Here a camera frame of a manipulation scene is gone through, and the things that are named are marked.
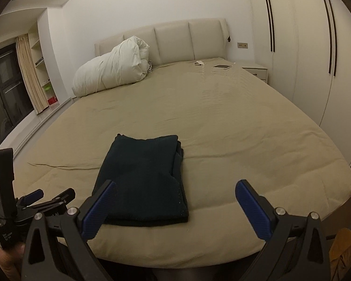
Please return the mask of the person's left hand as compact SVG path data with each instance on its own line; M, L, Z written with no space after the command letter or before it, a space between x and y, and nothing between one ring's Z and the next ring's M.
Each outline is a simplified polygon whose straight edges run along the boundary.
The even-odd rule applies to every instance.
M0 268L9 280L21 280L21 268L24 253L24 243L19 243L9 250L3 250L0 248Z

